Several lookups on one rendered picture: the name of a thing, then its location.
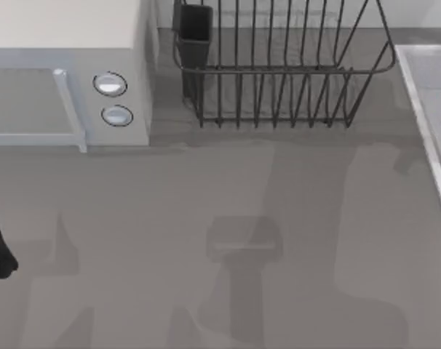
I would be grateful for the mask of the pale microwave oven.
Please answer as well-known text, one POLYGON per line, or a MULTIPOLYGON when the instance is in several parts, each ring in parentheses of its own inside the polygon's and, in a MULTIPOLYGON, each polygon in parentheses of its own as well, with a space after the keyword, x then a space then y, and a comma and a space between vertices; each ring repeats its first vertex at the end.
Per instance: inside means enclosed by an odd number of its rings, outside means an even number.
POLYGON ((0 0, 0 68, 64 69, 94 146, 147 146, 154 114, 159 33, 154 0, 0 0), (94 76, 120 74, 127 91, 106 97, 94 76), (123 105, 134 119, 111 127, 103 108, 123 105))

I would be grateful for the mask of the black cutlery holder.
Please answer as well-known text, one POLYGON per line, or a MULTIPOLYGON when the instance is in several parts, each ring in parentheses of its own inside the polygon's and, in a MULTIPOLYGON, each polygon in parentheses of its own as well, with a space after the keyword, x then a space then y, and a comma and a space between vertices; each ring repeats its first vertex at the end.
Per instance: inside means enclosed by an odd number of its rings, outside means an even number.
POLYGON ((174 0, 172 29, 182 73, 183 96, 197 108, 212 41, 212 7, 174 0))

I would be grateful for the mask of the round microwave knob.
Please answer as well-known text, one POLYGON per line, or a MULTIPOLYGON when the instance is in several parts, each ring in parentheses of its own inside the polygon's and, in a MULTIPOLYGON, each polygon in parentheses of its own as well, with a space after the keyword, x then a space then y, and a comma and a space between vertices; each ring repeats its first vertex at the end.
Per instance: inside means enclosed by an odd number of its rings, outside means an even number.
POLYGON ((100 116, 111 127, 127 127, 134 119, 132 111, 123 105, 103 108, 100 116))
POLYGON ((121 96, 128 88, 125 78, 111 71, 94 76, 92 84, 98 93, 106 97, 121 96))

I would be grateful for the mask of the microwave door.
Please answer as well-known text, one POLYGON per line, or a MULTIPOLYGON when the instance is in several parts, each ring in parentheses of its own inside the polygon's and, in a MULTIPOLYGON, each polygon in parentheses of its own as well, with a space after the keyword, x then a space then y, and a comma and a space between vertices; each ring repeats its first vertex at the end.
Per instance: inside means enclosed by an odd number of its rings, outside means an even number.
POLYGON ((0 146, 76 146, 86 131, 60 68, 0 68, 0 146))

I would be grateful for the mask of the white sink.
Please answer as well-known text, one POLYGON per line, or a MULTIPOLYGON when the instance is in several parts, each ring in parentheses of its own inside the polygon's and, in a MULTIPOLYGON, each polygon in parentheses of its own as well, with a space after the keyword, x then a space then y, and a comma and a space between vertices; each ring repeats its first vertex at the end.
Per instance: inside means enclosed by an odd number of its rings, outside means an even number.
POLYGON ((441 44, 398 44, 395 50, 441 200, 441 44))

